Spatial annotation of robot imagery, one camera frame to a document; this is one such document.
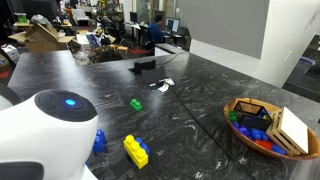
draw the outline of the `yellow lego brick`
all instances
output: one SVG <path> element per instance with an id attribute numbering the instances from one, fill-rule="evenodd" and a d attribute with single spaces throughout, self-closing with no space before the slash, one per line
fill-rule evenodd
<path id="1" fill-rule="evenodd" d="M 140 144 L 134 139 L 134 136 L 128 135 L 123 141 L 124 149 L 127 151 L 133 162 L 141 169 L 148 164 L 148 155 Z"/>

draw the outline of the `person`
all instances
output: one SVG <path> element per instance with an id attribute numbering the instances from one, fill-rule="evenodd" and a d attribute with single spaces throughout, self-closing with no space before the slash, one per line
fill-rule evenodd
<path id="1" fill-rule="evenodd" d="M 151 37 L 154 40 L 155 44 L 161 43 L 162 39 L 166 35 L 160 29 L 161 24 L 162 24 L 162 16 L 157 15 L 154 19 L 154 22 L 149 25 L 149 31 L 150 31 Z"/>
<path id="2" fill-rule="evenodd" d="M 78 0 L 70 0 L 70 5 L 73 9 L 77 9 Z"/>

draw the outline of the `gray wall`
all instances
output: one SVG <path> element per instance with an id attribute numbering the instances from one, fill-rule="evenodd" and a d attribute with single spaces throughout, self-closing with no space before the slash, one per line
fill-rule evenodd
<path id="1" fill-rule="evenodd" d="M 192 39 L 261 58 L 269 0 L 183 0 Z"/>

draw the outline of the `cable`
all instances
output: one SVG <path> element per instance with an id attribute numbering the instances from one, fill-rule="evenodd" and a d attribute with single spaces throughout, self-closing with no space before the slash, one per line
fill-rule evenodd
<path id="1" fill-rule="evenodd" d="M 171 58 L 170 60 L 168 60 L 168 61 L 166 61 L 166 62 L 164 62 L 164 63 L 162 63 L 162 64 L 157 64 L 157 66 L 163 66 L 163 65 L 165 65 L 165 64 L 168 64 L 168 63 L 170 63 L 171 61 L 173 61 L 173 60 L 175 60 L 179 55 L 181 55 L 181 54 L 188 54 L 187 52 L 182 52 L 182 53 L 178 53 L 178 54 L 176 54 L 173 58 Z"/>
<path id="2" fill-rule="evenodd" d="M 225 151 L 230 157 L 231 159 L 233 159 L 253 180 L 256 180 L 256 178 L 253 176 L 253 174 L 245 167 L 243 166 L 214 136 L 212 136 L 209 131 L 199 122 L 198 118 L 196 118 L 192 112 L 187 108 L 187 106 L 182 102 L 182 100 L 179 98 L 178 94 L 175 92 L 175 90 L 173 88 L 170 88 L 173 92 L 173 94 L 176 96 L 176 98 L 178 99 L 178 101 L 181 103 L 181 105 L 183 106 L 183 108 L 189 113 L 189 115 L 191 116 L 191 118 L 201 127 L 201 129 L 208 134 L 208 136 L 213 139 L 213 141 L 215 143 L 217 143 L 223 151 Z"/>

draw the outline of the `computer monitor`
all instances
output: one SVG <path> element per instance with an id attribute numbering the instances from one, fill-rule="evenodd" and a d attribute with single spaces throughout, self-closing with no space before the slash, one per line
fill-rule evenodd
<path id="1" fill-rule="evenodd" d="M 28 17 L 40 14 L 46 18 L 55 18 L 60 10 L 55 0 L 20 0 L 20 2 Z"/>
<path id="2" fill-rule="evenodd" d="M 130 12 L 130 21 L 134 23 L 138 22 L 138 14 L 136 12 Z"/>
<path id="3" fill-rule="evenodd" d="M 166 29 L 171 32 L 178 32 L 180 25 L 180 19 L 167 18 L 166 20 Z"/>

